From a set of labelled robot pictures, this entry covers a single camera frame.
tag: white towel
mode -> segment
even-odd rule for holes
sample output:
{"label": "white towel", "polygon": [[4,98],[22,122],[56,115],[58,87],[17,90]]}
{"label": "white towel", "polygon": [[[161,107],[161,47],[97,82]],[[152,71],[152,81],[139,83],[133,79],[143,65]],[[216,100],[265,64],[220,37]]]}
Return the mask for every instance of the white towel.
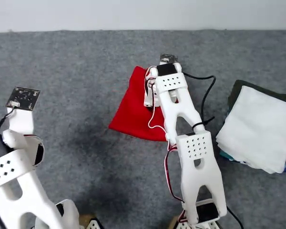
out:
{"label": "white towel", "polygon": [[216,140],[237,161],[282,173],[286,162],[286,102],[243,86]]}

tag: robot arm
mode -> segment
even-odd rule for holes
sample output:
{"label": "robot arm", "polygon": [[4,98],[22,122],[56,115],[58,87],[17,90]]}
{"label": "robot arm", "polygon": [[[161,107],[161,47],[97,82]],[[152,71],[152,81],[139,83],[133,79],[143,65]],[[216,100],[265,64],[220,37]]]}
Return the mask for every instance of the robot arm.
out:
{"label": "robot arm", "polygon": [[[218,220],[227,212],[221,172],[214,157],[211,134],[205,130],[195,110],[180,64],[165,63],[151,67],[145,79],[153,87],[154,101],[158,102],[154,105],[161,107],[166,138],[178,149],[182,168],[182,206],[188,225],[195,228]],[[179,116],[194,126],[193,133],[177,135],[176,120]],[[197,202],[201,186],[209,189],[212,199]]]}
{"label": "robot arm", "polygon": [[[52,203],[36,175],[44,150],[41,139],[33,135],[32,111],[38,95],[39,91],[16,87],[7,103],[10,127],[0,135],[0,225],[3,229],[27,228],[23,216],[30,212],[37,217],[35,229],[84,229],[74,202]],[[20,198],[13,193],[12,180],[22,189]]]}

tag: red cloth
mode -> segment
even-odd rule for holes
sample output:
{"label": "red cloth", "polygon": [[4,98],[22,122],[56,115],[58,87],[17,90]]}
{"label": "red cloth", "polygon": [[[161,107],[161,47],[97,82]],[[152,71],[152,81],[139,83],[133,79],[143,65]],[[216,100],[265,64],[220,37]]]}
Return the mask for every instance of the red cloth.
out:
{"label": "red cloth", "polygon": [[[165,133],[162,129],[158,127],[150,129],[147,125],[153,115],[153,110],[143,105],[145,73],[146,69],[139,66],[135,67],[129,80],[129,87],[118,111],[109,124],[109,128],[146,140],[166,141]],[[157,107],[151,126],[163,126],[163,123],[162,111],[160,107]]]}

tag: white wire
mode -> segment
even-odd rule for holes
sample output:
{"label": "white wire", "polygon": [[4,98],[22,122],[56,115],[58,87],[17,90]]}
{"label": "white wire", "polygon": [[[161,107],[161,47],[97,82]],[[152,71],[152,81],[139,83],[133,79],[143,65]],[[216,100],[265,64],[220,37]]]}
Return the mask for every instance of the white wire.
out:
{"label": "white wire", "polygon": [[[153,115],[152,115],[152,117],[151,117],[151,119],[149,120],[149,122],[148,122],[148,127],[150,128],[150,129],[154,129],[154,128],[160,128],[160,129],[162,129],[163,131],[164,131],[164,133],[165,133],[165,137],[167,137],[167,131],[162,127],[162,126],[160,126],[160,125],[154,125],[154,126],[151,126],[151,122],[152,122],[152,120],[153,120],[153,117],[154,117],[154,114],[155,114],[155,111],[156,111],[156,107],[155,107],[155,105],[154,105],[154,93],[153,93]],[[169,139],[167,140],[167,151],[170,149],[170,141],[169,141]]]}

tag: hole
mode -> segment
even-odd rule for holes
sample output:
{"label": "hole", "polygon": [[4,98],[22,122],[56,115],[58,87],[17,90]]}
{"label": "hole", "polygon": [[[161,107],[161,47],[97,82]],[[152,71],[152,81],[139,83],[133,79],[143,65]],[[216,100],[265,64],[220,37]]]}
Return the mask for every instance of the hole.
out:
{"label": "hole", "polygon": [[10,200],[17,200],[22,197],[22,188],[17,179],[13,179],[7,183],[7,197]]}
{"label": "hole", "polygon": [[62,204],[57,204],[56,205],[57,210],[59,211],[60,215],[63,216],[65,214],[65,211],[63,209],[63,205]]}
{"label": "hole", "polygon": [[193,130],[192,130],[192,127],[187,123],[187,121],[181,116],[179,116],[177,117],[177,121],[176,121],[176,132],[177,132],[177,135],[184,135],[184,134],[193,132]]}
{"label": "hole", "polygon": [[194,160],[194,165],[195,165],[195,167],[200,166],[201,165],[201,159]]}
{"label": "hole", "polygon": [[213,198],[212,193],[209,191],[209,189],[205,185],[201,186],[198,192],[197,201],[212,199],[212,198]]}
{"label": "hole", "polygon": [[204,159],[200,158],[200,159],[194,160],[194,166],[196,169],[202,169],[204,167]]}
{"label": "hole", "polygon": [[43,152],[44,152],[44,148],[41,144],[38,145],[38,148],[37,148],[37,153],[36,153],[36,157],[35,157],[35,163],[34,165],[38,165],[42,162],[43,160]]}
{"label": "hole", "polygon": [[33,227],[33,225],[35,225],[35,222],[38,225],[38,228],[44,228],[44,229],[49,229],[50,228],[48,226],[48,224],[43,222],[41,219],[36,218],[36,216],[34,214],[30,213],[30,212],[25,213],[20,218],[20,225],[27,225],[24,228],[35,228],[35,227]]}

